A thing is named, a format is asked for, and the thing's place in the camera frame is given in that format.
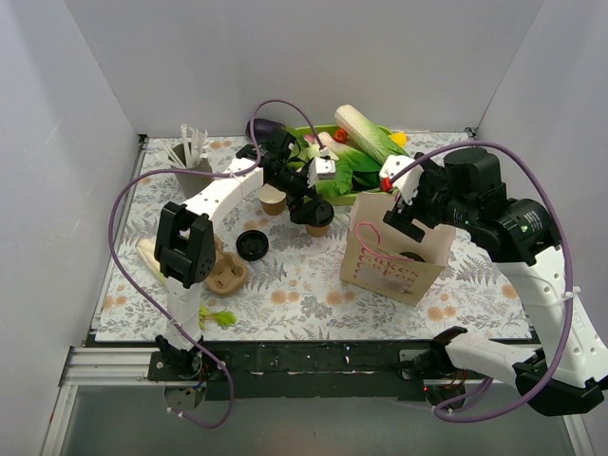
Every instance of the white wall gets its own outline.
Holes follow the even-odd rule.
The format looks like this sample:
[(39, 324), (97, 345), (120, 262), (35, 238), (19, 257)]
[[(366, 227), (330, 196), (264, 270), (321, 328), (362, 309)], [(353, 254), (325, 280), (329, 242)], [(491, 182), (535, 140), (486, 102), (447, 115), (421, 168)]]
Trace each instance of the white wall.
[(242, 134), (274, 97), (318, 124), (350, 103), (388, 126), (476, 126), (542, 0), (66, 3), (135, 129), (175, 135)]
[[(532, 166), (563, 220), (575, 283), (608, 341), (608, 3), (545, 0), (482, 121), (480, 136)], [(512, 165), (507, 188), (533, 195)], [(608, 454), (608, 405), (584, 417), (596, 454)]]
[(0, 0), (0, 453), (42, 447), (137, 136), (61, 0)]

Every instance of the black lid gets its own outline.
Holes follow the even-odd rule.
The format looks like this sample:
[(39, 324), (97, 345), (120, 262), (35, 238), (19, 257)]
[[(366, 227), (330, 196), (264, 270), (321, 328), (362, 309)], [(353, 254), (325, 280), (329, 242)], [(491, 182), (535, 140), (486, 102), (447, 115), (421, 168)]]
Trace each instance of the black lid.
[(268, 252), (268, 238), (258, 230), (241, 233), (237, 239), (237, 252), (247, 261), (256, 261)]

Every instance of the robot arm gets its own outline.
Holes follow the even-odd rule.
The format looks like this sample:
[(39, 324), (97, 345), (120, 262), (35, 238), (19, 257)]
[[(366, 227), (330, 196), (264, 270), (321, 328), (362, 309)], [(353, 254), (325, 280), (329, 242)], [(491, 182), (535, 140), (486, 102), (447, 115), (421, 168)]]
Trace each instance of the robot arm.
[[(294, 144), (291, 134), (276, 130), (262, 145), (264, 153), (257, 168), (242, 176), (214, 180), (184, 203), (169, 202), (162, 208), (154, 255), (161, 265), (161, 273), (167, 277), (167, 310), (193, 339), (201, 337), (202, 282), (216, 262), (213, 226), (247, 195), (270, 183), (288, 195), (292, 222), (323, 226), (332, 221), (333, 209), (316, 194), (314, 185), (320, 180), (333, 179), (335, 164), (315, 158), (295, 171), (287, 166)], [(255, 149), (246, 145), (237, 152), (225, 173), (251, 168), (256, 157)], [(175, 371), (184, 375), (192, 372), (189, 363), (196, 350), (191, 350), (192, 344), (174, 325), (168, 325), (166, 333), (157, 336), (157, 344)]]
[[(382, 177), (394, 176), (411, 159), (389, 157)], [(476, 371), (511, 385), (521, 394), (541, 379), (555, 355), (563, 328), (563, 256), (559, 234), (545, 208), (531, 199), (508, 199), (498, 159), (481, 148), (452, 152), (445, 166), (427, 161), (395, 186), (401, 197), (384, 222), (418, 241), (424, 232), (414, 219), (467, 230), (486, 249), (517, 290), (542, 350), (509, 347), (463, 328), (452, 328), (431, 342), (417, 363), (441, 373)], [(608, 388), (608, 350), (599, 339), (578, 295), (565, 352), (551, 382), (530, 406), (545, 415), (584, 413), (603, 400)]]

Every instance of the green tray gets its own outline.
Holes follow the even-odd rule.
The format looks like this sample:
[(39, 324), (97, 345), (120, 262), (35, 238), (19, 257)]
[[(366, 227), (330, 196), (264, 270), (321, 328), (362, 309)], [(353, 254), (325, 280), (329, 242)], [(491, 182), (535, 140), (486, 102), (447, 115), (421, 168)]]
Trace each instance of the green tray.
[[(382, 126), (382, 125), (377, 125), (377, 126), (382, 131), (384, 131), (387, 135), (392, 135), (392, 131), (390, 131), (385, 126)], [(321, 133), (321, 132), (325, 131), (325, 132), (328, 132), (332, 136), (333, 136), (333, 133), (335, 133), (336, 130), (338, 130), (339, 128), (340, 127), (338, 125), (315, 125), (314, 126), (314, 129), (316, 130), (317, 133)], [(300, 126), (300, 127), (296, 128), (295, 131), (301, 135), (312, 135), (313, 134), (313, 131), (311, 130), (311, 128), (309, 126)], [(339, 197), (336, 197), (336, 198), (326, 198), (326, 200), (332, 206), (352, 206), (354, 204), (354, 201), (357, 199), (357, 195), (359, 195), (359, 192), (346, 193), (346, 194), (340, 195)]]

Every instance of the floral pattern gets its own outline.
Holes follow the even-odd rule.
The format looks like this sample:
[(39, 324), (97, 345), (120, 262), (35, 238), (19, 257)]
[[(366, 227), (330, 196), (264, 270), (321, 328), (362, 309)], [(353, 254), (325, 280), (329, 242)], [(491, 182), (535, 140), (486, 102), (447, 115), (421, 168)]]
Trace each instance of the floral pattern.
[[(464, 133), (410, 133), (409, 153), (428, 152), (464, 141)], [(177, 140), (168, 140), (172, 144)], [(216, 138), (210, 144), (214, 170), (225, 169), (246, 144), (240, 137)], [(142, 172), (163, 168), (157, 159), (158, 140), (144, 151)], [(142, 180), (136, 188), (120, 246), (120, 258), (135, 279), (161, 304), (165, 290), (137, 256), (140, 238), (153, 238), (161, 208), (184, 200), (171, 174)], [(349, 229), (350, 207), (335, 207), (330, 232), (310, 237), (303, 226), (280, 216), (264, 214), (255, 194), (239, 204), (215, 228), (227, 251), (236, 250), (240, 233), (263, 231), (270, 240), (268, 254), (249, 263), (250, 280), (229, 297), (205, 290), (201, 296), (210, 311), (230, 310), (236, 326), (207, 325), (206, 340), (338, 340), (431, 338), (453, 325), (487, 337), (527, 338), (530, 332), (520, 300), (485, 252), (458, 230), (449, 263), (422, 301), (412, 308), (339, 279)], [(100, 342), (151, 341), (163, 333), (167, 321), (113, 266), (100, 326)]]

